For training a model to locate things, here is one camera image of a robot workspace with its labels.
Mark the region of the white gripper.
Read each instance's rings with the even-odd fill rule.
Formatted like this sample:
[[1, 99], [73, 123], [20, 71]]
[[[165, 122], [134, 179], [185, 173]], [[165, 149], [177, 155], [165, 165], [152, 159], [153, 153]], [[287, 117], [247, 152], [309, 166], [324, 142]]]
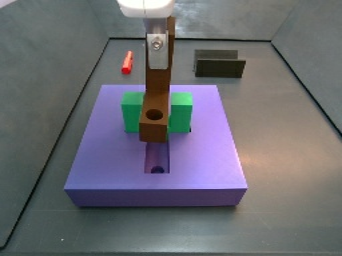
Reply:
[[174, 0], [116, 0], [121, 13], [129, 18], [145, 18], [145, 46], [148, 67], [168, 68], [166, 17], [172, 14]]

